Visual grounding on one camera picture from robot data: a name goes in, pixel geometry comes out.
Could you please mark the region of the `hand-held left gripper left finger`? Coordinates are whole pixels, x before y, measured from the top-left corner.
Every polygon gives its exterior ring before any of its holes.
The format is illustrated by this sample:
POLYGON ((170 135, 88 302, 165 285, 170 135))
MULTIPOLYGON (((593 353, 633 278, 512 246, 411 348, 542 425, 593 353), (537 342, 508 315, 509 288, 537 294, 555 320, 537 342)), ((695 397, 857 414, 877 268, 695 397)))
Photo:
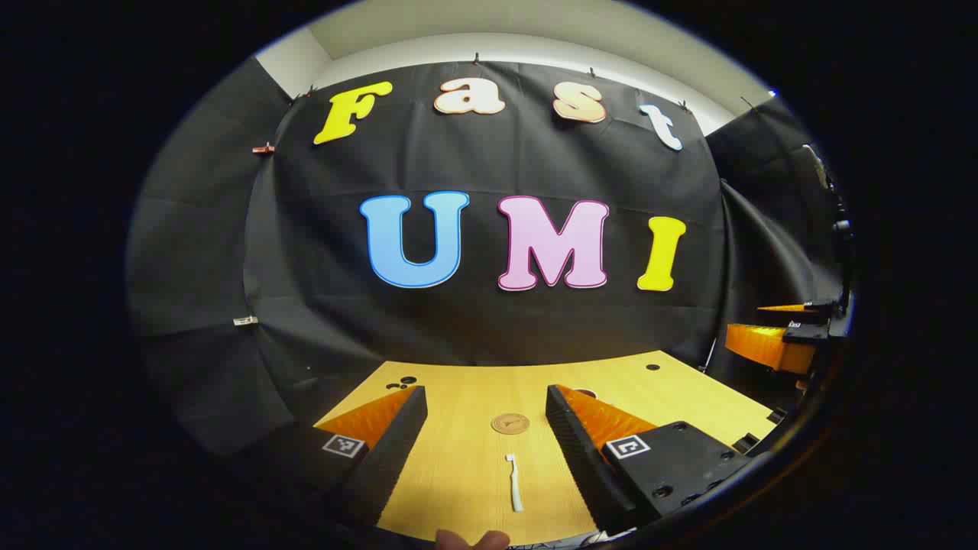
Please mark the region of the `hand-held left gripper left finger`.
POLYGON ((425 425, 423 386, 315 425, 297 422, 228 456, 235 480, 312 526, 374 528, 425 425))

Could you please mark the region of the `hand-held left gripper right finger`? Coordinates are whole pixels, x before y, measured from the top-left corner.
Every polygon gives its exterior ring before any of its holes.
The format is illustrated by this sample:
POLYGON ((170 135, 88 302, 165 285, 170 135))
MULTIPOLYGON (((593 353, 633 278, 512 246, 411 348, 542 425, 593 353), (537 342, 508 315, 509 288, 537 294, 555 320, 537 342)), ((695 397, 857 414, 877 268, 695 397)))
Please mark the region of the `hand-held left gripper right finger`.
POLYGON ((546 416, 591 518, 608 535, 677 512, 750 460, 690 422, 653 425, 561 384, 547 387, 546 416))

